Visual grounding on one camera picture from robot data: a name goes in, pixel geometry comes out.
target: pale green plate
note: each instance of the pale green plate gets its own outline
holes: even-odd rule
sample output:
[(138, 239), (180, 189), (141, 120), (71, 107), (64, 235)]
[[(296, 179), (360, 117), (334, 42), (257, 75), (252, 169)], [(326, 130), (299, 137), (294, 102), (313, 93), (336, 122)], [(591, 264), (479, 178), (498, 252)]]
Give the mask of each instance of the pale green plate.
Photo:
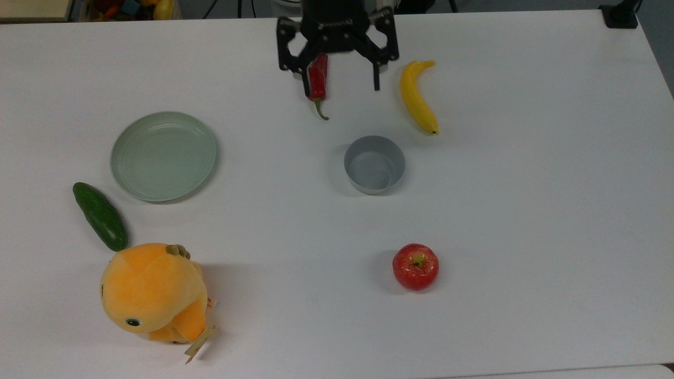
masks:
[(196, 190), (213, 169), (217, 150), (215, 137), (201, 121), (184, 113), (160, 112), (124, 130), (110, 165), (126, 192), (165, 202)]

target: orange plush toy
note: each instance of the orange plush toy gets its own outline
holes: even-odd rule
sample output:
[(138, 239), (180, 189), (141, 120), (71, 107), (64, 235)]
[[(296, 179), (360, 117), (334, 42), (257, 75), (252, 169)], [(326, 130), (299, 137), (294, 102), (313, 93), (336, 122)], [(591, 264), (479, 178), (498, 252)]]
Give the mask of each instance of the orange plush toy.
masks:
[(202, 271), (181, 245), (146, 243), (116, 253), (100, 296), (115, 324), (151, 341), (193, 343), (206, 329)]

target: black device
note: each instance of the black device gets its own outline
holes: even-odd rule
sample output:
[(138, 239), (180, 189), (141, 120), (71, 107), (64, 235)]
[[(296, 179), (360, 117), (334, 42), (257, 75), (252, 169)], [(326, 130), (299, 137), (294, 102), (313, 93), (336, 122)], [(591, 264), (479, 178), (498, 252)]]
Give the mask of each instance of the black device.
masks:
[[(287, 17), (278, 18), (276, 42), (278, 44), (278, 66), (302, 76), (304, 92), (309, 96), (309, 65), (321, 53), (357, 51), (372, 62), (375, 90), (379, 90), (379, 68), (398, 59), (398, 39), (393, 19), (393, 9), (383, 7), (367, 13), (363, 0), (301, 0), (302, 20), (293, 21)], [(367, 30), (374, 26), (386, 36), (386, 46), (377, 46), (367, 36)], [(307, 43), (294, 56), (288, 43), (300, 32)]]
[(641, 1), (643, 0), (623, 0), (618, 5), (600, 5), (606, 26), (611, 29), (636, 29), (639, 22), (635, 13), (639, 10), (637, 3), (641, 6)]

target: cucumber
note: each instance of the cucumber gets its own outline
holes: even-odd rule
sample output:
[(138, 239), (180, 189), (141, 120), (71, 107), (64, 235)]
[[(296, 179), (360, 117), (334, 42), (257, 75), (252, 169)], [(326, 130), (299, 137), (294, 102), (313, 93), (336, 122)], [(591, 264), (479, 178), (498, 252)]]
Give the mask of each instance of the cucumber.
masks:
[(105, 195), (82, 182), (73, 185), (73, 194), (89, 225), (94, 228), (105, 246), (114, 252), (129, 246), (129, 234), (124, 222)]

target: red apple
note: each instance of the red apple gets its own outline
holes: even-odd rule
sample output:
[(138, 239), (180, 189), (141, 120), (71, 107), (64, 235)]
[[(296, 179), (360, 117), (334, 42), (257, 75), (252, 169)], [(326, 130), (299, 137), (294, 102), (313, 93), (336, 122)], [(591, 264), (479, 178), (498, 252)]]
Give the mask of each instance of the red apple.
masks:
[(433, 250), (420, 243), (410, 243), (393, 258), (393, 274), (405, 288), (421, 291), (428, 288), (440, 269)]

